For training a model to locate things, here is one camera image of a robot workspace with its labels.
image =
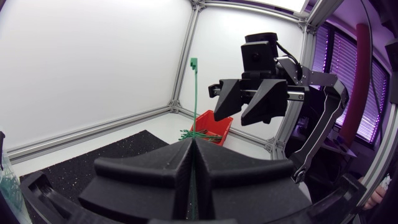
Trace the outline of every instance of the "black speckled mat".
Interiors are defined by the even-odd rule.
[[[95,159],[138,156],[166,145],[166,142],[145,130],[42,171],[58,193],[79,205],[78,196],[95,176]],[[29,174],[21,176],[20,180],[23,181],[27,176]],[[45,223],[28,202],[25,204],[33,224]]]

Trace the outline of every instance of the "green cable bundle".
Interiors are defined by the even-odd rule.
[[[186,138],[190,138],[190,137],[199,137],[199,138],[203,138],[203,139],[207,139],[208,141],[211,142],[220,142],[222,140],[222,136],[216,135],[216,136],[212,136],[212,135],[208,135],[205,134],[207,133],[207,130],[201,130],[201,131],[188,131],[188,130],[180,130],[181,132],[183,132],[183,134],[181,134],[181,138],[178,140],[184,140]]]
[[[178,140],[183,140],[186,138],[203,138],[207,139],[208,141],[212,142],[219,142],[223,138],[222,136],[212,136],[205,134],[207,133],[207,130],[201,130],[201,131],[196,131],[197,130],[197,104],[198,104],[198,59],[197,58],[191,58],[191,67],[192,70],[195,71],[195,111],[193,112],[193,131],[188,131],[188,130],[180,130],[183,132],[181,134],[181,138]]]

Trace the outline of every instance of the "red bin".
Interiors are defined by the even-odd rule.
[[[212,136],[222,136],[220,142],[214,142],[219,146],[222,146],[225,142],[226,136],[228,135],[229,128],[231,127],[233,118],[228,117],[224,118],[221,121],[214,120],[214,112],[212,110],[208,110],[199,117],[197,117],[197,127],[196,131],[207,130],[205,134]]]

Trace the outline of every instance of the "red post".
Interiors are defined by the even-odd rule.
[[[340,130],[340,136],[350,147],[361,123],[363,111],[368,98],[370,82],[370,37],[369,27],[364,24],[356,25],[357,54],[356,71],[353,92],[350,96],[346,118]]]

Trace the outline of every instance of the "green connector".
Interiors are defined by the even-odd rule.
[[[195,74],[198,73],[198,59],[197,58],[191,58],[191,67],[192,70],[195,71]]]

